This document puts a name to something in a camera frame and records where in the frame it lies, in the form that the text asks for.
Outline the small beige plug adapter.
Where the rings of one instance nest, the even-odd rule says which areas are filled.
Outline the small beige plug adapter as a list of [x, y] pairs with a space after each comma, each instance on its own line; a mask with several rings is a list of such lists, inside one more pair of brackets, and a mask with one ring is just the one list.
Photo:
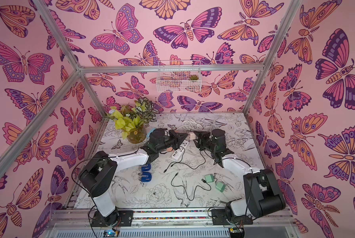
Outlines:
[[189, 134], [189, 138], [190, 138], [190, 140], [195, 140], [196, 139], [196, 135], [194, 133], [190, 133]]

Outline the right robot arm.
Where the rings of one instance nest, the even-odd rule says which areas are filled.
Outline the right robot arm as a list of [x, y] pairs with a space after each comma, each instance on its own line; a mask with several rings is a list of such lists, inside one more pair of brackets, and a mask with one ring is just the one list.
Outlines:
[[225, 131], [195, 131], [193, 140], [200, 151], [209, 151], [214, 165], [219, 165], [243, 179], [245, 198], [230, 201], [225, 206], [228, 221], [247, 222], [284, 210], [286, 202], [270, 169], [251, 166], [226, 145]]

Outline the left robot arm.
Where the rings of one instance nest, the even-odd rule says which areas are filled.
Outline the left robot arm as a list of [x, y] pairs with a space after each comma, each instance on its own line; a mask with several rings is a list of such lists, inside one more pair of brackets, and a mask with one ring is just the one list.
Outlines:
[[187, 138], [187, 133], [155, 129], [150, 133], [149, 140], [134, 152], [107, 154], [99, 151], [89, 160], [81, 169], [78, 179], [92, 198], [105, 224], [113, 225], [119, 219], [114, 196], [110, 194], [115, 174], [134, 166], [151, 164], [167, 149], [179, 149]]

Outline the white power strip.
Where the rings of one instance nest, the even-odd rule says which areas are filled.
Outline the white power strip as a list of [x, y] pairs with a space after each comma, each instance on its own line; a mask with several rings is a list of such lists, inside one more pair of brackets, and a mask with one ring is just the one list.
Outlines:
[[183, 143], [179, 146], [179, 148], [172, 153], [171, 159], [173, 162], [178, 162], [182, 158], [182, 155], [185, 153], [185, 150], [188, 145], [189, 141], [184, 140]]

